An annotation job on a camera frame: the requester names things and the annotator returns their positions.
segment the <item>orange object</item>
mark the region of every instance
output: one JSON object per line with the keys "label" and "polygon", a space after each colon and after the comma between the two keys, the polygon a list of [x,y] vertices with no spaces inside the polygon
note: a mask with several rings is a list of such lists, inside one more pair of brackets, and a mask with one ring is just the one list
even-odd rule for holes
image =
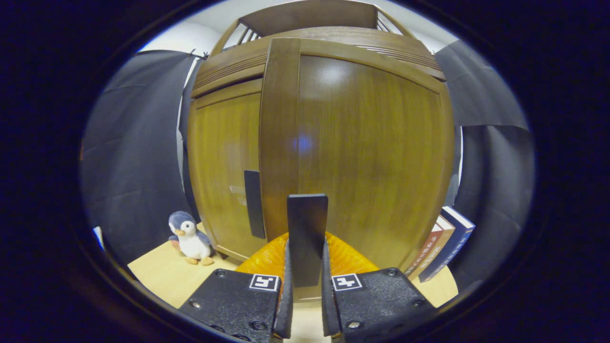
{"label": "orange object", "polygon": [[[283,281],[287,239],[288,233],[285,233],[267,243],[237,267],[235,271],[250,274],[277,275]],[[326,233],[326,241],[328,241],[328,252],[331,258],[331,275],[366,273],[379,270],[379,267],[337,236]]]}

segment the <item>black fabric backdrop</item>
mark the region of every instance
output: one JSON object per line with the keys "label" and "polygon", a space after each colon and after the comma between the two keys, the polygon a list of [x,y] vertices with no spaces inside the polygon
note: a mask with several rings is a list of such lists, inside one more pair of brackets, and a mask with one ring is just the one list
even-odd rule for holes
{"label": "black fabric backdrop", "polygon": [[456,147],[446,205],[476,228],[449,266],[460,291],[491,276],[511,252],[527,218],[534,187],[533,137],[519,102],[479,54],[456,41],[436,54],[462,126],[462,176]]}
{"label": "black fabric backdrop", "polygon": [[100,94],[84,135],[81,183],[91,227],[128,264],[167,241],[189,211],[176,151],[178,108],[195,57],[154,51],[128,61]]}

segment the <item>door handle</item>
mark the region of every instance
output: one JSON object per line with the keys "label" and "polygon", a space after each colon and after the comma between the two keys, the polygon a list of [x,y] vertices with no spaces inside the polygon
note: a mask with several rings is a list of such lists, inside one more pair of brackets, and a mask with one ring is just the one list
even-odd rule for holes
{"label": "door handle", "polygon": [[250,220],[252,236],[265,238],[265,225],[263,224],[263,207],[260,197],[260,177],[256,170],[244,170],[243,180],[246,188],[246,207]]}

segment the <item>penguin plush toy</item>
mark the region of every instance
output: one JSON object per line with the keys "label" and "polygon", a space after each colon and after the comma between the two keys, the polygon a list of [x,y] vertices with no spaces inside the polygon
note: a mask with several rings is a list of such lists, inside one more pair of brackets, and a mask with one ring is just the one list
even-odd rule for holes
{"label": "penguin plush toy", "polygon": [[177,211],[170,216],[170,229],[175,236],[170,240],[178,240],[180,250],[187,256],[187,262],[197,264],[201,260],[202,265],[210,265],[214,260],[212,254],[212,243],[206,234],[197,230],[195,219],[184,211]]}

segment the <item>cabinet door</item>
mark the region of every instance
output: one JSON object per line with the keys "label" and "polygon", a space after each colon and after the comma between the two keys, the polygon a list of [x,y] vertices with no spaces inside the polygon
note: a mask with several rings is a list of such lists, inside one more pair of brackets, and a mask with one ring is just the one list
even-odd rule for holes
{"label": "cabinet door", "polygon": [[326,229],[380,268],[419,251],[452,168],[453,119],[441,82],[362,48],[275,38],[261,106],[269,239],[287,231],[289,194],[325,193]]}
{"label": "cabinet door", "polygon": [[188,158],[202,223],[215,248],[245,260],[267,242],[252,236],[244,171],[259,169],[261,79],[193,102]]}

